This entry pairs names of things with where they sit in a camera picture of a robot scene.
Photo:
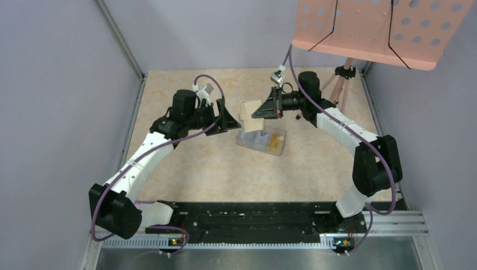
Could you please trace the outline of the clear plastic card tray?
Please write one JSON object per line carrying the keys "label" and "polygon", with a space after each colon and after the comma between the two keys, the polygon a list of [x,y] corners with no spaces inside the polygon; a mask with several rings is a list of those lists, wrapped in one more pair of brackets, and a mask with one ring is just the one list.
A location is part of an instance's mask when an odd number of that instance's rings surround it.
{"label": "clear plastic card tray", "polygon": [[281,156],[286,141],[287,131],[265,126],[263,130],[253,132],[239,131],[236,136],[238,146]]}

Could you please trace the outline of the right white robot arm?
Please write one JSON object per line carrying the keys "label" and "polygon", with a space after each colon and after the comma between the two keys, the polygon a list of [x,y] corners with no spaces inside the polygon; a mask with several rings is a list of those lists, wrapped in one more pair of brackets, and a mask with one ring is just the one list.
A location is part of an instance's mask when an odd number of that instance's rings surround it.
{"label": "right white robot arm", "polygon": [[294,78],[299,89],[285,93],[282,90],[284,76],[279,70],[274,72],[271,81],[276,86],[271,88],[269,96],[252,117],[278,119],[284,111],[299,110],[305,120],[327,132],[353,155],[353,184],[330,211],[330,225],[334,230],[346,231],[353,218],[381,191],[391,192],[391,206],[386,211],[390,214],[397,202],[396,184],[403,178],[395,138],[378,136],[347,118],[331,101],[322,97],[315,72],[304,71]]}

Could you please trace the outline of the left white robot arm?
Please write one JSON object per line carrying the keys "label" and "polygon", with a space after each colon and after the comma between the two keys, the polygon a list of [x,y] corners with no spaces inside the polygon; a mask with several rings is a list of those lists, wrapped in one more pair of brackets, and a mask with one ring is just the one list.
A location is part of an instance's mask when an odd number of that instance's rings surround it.
{"label": "left white robot arm", "polygon": [[159,163],[180,142],[196,136],[211,136],[241,128],[228,112],[224,98],[216,100],[219,114],[213,104],[192,90],[180,89],[172,99],[166,114],[156,119],[142,145],[124,166],[104,184],[94,184],[89,192],[91,231],[99,226],[123,239],[131,238],[139,229],[142,213],[136,208],[136,197]]}

